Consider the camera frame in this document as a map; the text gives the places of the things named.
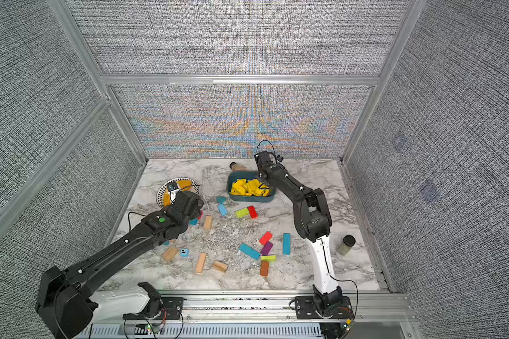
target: blue block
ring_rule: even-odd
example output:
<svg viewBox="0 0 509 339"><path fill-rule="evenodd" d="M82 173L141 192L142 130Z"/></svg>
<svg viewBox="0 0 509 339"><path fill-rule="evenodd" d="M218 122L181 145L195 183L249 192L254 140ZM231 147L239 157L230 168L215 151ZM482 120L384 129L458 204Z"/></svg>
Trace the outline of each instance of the blue block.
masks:
<svg viewBox="0 0 509 339"><path fill-rule="evenodd" d="M224 205L221 204L221 203L219 204L219 211L221 211L222 215L228 214L228 211L226 210L226 207L224 207Z"/></svg>
<svg viewBox="0 0 509 339"><path fill-rule="evenodd" d="M241 246L239 246L239 250L242 251L243 253L247 254L254 260L258 260L258 258L260 258L260 253L258 253L253 248L251 248L245 244L241 244Z"/></svg>
<svg viewBox="0 0 509 339"><path fill-rule="evenodd" d="M290 255L290 233L283 234L283 254Z"/></svg>

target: black lid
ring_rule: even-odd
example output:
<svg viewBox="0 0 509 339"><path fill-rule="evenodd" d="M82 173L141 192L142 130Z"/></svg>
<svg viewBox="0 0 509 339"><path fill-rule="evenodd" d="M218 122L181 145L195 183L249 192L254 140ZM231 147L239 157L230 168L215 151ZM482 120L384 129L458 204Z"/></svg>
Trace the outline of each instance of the black lid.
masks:
<svg viewBox="0 0 509 339"><path fill-rule="evenodd" d="M356 244L356 239L352 235L347 234L343 237L343 243L349 247L353 247L354 244Z"/></svg>

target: lime green block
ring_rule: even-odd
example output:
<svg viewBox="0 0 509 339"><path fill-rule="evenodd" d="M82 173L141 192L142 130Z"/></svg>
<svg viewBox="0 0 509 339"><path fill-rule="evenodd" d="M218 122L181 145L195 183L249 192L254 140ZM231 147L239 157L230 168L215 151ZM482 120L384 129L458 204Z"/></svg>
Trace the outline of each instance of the lime green block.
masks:
<svg viewBox="0 0 509 339"><path fill-rule="evenodd" d="M236 216L241 219L244 216L249 215L249 210L247 208L242 208L238 211L236 211Z"/></svg>
<svg viewBox="0 0 509 339"><path fill-rule="evenodd" d="M262 261L276 261L276 260L277 260L277 258L275 257L275 255L262 255L262 256L260 257L260 259L261 259Z"/></svg>

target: marble tabletop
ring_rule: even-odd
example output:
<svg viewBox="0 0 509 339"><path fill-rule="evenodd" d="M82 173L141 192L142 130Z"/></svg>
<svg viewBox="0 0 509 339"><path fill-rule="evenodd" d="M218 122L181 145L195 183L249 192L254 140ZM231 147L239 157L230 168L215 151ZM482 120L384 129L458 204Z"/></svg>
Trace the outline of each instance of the marble tabletop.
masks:
<svg viewBox="0 0 509 339"><path fill-rule="evenodd" d="M228 215L221 216L217 208L216 196L228 197L226 182L231 173L229 164L235 161L248 168L255 169L252 159L151 159L145 168L129 207L115 234L115 239L128 232L127 214L129 211L147 214L159 207L156 203L157 190L169 179L189 177L200 184L200 195L205 200L204 217L212 215L213 229L202 229L204 217L196 226L189 225L174 244L159 246L131 262L107 282L101 290L127 288L140 281L148 281L156 289L197 289L197 290L255 290L286 289L305 290L313 285L312 261L307 240L298 236L292 217L292 203L282 193L277 192L269 203L246 203L227 199L225 206ZM332 215L330 246L335 275L338 279L353 280L360 290L379 290L367 250L360 235L352 206L336 160L285 159L283 165L300 182L313 189L321 188L326 195ZM236 217L235 211L254 206L257 219L247 216ZM131 214L132 227L141 216ZM260 251L262 245L258 239L266 231L273 234L273 249L270 254L277 255L272 262L268 277L260 276L260 259L253 260L238 250L245 243ZM283 234L292 237L291 254L282 254ZM356 238L356 244L346 256L336 253L335 249L346 234ZM170 246L188 248L189 256L179 254L171 263L166 263L161 255ZM197 275L195 267L201 252L207 253L204 272ZM228 265L228 271L221 273L211 269L214 260ZM350 282L340 282L344 290L353 290Z"/></svg>

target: wooden block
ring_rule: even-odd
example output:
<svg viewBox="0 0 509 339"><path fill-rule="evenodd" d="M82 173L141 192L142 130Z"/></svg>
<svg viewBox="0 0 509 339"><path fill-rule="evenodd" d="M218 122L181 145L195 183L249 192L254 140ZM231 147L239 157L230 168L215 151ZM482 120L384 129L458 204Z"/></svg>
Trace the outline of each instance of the wooden block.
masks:
<svg viewBox="0 0 509 339"><path fill-rule="evenodd" d="M198 263L196 264L196 273L199 275L204 271L204 265L206 264L207 253L200 253L198 257Z"/></svg>
<svg viewBox="0 0 509 339"><path fill-rule="evenodd" d="M222 273L226 273L226 271L228 270L228 265L226 265L224 262L220 262L218 260L213 261L213 266L211 266L211 267L215 268L217 271L222 272Z"/></svg>
<svg viewBox="0 0 509 339"><path fill-rule="evenodd" d="M269 268L270 268L270 262L262 261L262 265L260 266L260 275L262 275L263 277L267 277Z"/></svg>
<svg viewBox="0 0 509 339"><path fill-rule="evenodd" d="M172 246L168 248L166 252L164 252L164 254L162 254L162 259L164 259L166 262L171 262L172 260L174 260L178 252L179 250L175 246Z"/></svg>
<svg viewBox="0 0 509 339"><path fill-rule="evenodd" d="M211 231L211 225L213 224L213 217L208 215L204 221L204 231Z"/></svg>

